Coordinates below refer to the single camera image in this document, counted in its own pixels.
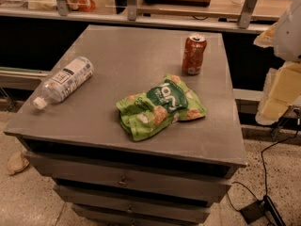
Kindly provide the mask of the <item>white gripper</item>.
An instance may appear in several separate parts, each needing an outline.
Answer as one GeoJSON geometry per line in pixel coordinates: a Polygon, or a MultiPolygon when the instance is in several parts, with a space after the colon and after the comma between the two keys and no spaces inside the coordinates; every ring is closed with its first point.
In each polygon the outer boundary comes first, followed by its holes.
{"type": "Polygon", "coordinates": [[[261,48],[274,46],[275,56],[287,60],[266,75],[255,117],[258,124],[271,125],[301,95],[301,0],[293,0],[277,23],[260,33],[253,44],[261,48]]]}

